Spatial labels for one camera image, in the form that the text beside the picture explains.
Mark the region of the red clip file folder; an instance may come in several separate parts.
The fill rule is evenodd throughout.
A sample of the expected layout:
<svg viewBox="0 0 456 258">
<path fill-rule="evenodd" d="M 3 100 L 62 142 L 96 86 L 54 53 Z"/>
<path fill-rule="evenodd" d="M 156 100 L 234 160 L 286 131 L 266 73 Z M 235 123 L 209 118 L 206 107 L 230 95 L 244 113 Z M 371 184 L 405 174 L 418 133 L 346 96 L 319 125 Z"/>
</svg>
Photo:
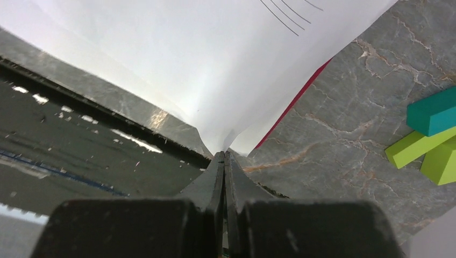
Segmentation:
<svg viewBox="0 0 456 258">
<path fill-rule="evenodd" d="M 326 61 L 321 67 L 319 67 L 313 75 L 309 78 L 303 88 L 297 93 L 297 95 L 293 98 L 287 108 L 283 111 L 283 113 L 279 116 L 278 120 L 274 123 L 274 125 L 270 128 L 270 130 L 266 133 L 266 135 L 259 141 L 259 143 L 255 146 L 255 149 L 259 148 L 268 138 L 268 136 L 273 132 L 273 130 L 277 127 L 277 125 L 281 122 L 281 120 L 286 116 L 286 114 L 291 110 L 291 108 L 296 104 L 296 102 L 302 97 L 302 95 L 307 91 L 307 89 L 312 85 L 315 79 L 321 74 L 321 72 L 326 68 L 326 66 L 332 61 L 329 59 Z"/>
</svg>

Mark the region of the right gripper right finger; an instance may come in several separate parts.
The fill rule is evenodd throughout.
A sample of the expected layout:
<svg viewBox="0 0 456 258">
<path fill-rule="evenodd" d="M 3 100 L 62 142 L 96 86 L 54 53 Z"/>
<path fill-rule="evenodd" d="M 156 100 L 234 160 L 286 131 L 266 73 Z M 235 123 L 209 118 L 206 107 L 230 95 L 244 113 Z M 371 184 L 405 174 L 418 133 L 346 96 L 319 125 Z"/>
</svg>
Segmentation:
<svg viewBox="0 0 456 258">
<path fill-rule="evenodd" d="M 231 257 L 402 257 L 382 210 L 363 200 L 276 198 L 225 153 Z"/>
</svg>

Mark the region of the printed form paper sheet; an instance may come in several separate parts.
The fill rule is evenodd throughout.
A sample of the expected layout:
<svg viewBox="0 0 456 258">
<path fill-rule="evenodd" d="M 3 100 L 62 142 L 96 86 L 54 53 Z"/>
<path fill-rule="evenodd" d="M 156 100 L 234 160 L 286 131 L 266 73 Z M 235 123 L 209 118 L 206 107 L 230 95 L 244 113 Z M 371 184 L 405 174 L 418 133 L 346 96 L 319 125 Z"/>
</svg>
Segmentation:
<svg viewBox="0 0 456 258">
<path fill-rule="evenodd" d="M 248 155 L 393 1 L 1 1 L 1 27 Z"/>
</svg>

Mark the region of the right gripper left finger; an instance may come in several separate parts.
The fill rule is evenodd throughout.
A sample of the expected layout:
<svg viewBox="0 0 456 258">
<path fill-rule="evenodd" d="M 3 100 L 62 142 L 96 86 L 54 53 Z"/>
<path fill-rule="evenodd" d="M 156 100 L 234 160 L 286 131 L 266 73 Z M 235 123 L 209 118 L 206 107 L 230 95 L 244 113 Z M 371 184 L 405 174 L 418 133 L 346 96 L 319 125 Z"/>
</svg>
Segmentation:
<svg viewBox="0 0 456 258">
<path fill-rule="evenodd" d="M 224 159 L 217 153 L 173 198 L 63 202 L 32 257 L 221 257 Z"/>
</svg>

